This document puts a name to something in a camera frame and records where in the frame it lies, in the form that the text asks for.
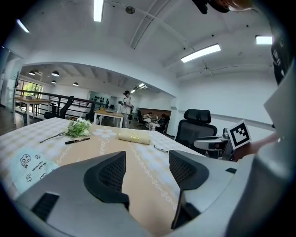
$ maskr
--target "chair headrest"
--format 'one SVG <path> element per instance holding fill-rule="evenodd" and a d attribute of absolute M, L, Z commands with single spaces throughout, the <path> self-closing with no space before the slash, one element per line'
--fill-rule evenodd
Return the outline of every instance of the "chair headrest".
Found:
<path fill-rule="evenodd" d="M 211 114 L 209 110 L 189 109 L 184 113 L 187 120 L 209 124 L 211 123 Z"/>

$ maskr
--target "black pen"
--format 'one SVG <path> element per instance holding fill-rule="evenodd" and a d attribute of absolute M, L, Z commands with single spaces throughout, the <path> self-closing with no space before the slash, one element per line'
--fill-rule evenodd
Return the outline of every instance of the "black pen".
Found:
<path fill-rule="evenodd" d="M 87 137 L 87 138 L 83 138 L 81 140 L 74 140 L 74 141 L 68 141 L 68 142 L 65 142 L 65 144 L 72 144 L 72 143 L 78 143 L 78 142 L 82 142 L 82 141 L 86 141 L 86 140 L 89 140 L 90 137 Z"/>

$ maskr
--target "marker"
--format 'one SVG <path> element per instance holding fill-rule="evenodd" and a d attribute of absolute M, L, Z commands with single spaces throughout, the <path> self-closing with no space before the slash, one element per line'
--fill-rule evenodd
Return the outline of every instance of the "marker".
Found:
<path fill-rule="evenodd" d="M 157 149 L 157 150 L 163 151 L 163 152 L 165 152 L 165 153 L 167 153 L 167 154 L 170 153 L 168 150 L 162 149 L 162 148 L 160 148 L 160 147 L 158 147 L 158 146 L 155 146 L 155 145 L 154 145 L 154 148 Z"/>
<path fill-rule="evenodd" d="M 86 141 L 86 140 L 89 140 L 90 137 L 87 137 L 87 138 L 83 138 L 81 140 L 74 140 L 74 141 L 68 141 L 68 142 L 65 142 L 65 144 L 72 144 L 72 143 L 78 143 L 78 142 L 82 142 L 82 141 Z"/>

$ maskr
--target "paper roll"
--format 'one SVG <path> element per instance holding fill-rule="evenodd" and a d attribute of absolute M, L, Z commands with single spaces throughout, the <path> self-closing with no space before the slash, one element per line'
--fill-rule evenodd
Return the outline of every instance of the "paper roll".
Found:
<path fill-rule="evenodd" d="M 118 135 L 119 140 L 150 145 L 149 134 L 135 129 L 124 128 Z"/>

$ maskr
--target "person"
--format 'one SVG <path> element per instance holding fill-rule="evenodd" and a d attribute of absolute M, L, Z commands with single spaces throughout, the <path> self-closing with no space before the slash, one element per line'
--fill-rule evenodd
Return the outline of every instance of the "person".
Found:
<path fill-rule="evenodd" d="M 126 128 L 127 118 L 128 118 L 128 115 L 130 114 L 130 109 L 132 107 L 134 107 L 134 106 L 130 102 L 130 100 L 131 100 L 130 92 L 129 91 L 125 91 L 124 92 L 124 95 L 125 95 L 125 98 L 120 103 L 121 104 L 121 106 L 120 106 L 120 112 L 123 115 L 122 127 L 123 128 Z"/>
<path fill-rule="evenodd" d="M 160 132 L 164 131 L 166 128 L 166 124 L 168 123 L 168 120 L 169 120 L 168 117 L 163 113 L 161 115 L 161 119 L 158 121 L 158 124 L 160 125 L 160 127 L 156 127 L 155 128 L 156 131 L 160 131 Z"/>
<path fill-rule="evenodd" d="M 144 122 L 151 123 L 151 119 L 152 119 L 152 113 L 151 112 L 149 112 L 149 113 L 147 113 L 147 114 L 145 114 L 143 116 Z"/>
<path fill-rule="evenodd" d="M 217 4 L 224 7 L 225 9 L 240 12 L 250 9 L 254 9 L 253 0 L 215 0 Z M 281 25 L 276 23 L 273 19 L 268 19 L 271 26 L 271 34 L 273 37 L 273 43 L 271 46 L 271 58 L 274 66 L 274 75 L 279 85 L 289 67 L 292 63 L 292 52 L 290 42 L 286 33 L 283 31 Z M 270 136 L 263 138 L 259 141 L 250 142 L 244 146 L 239 147 L 235 150 L 233 154 L 233 159 L 235 161 L 242 159 L 244 156 L 249 154 L 256 154 L 259 149 L 268 144 L 275 142 L 279 139 L 278 135 L 275 133 Z"/>

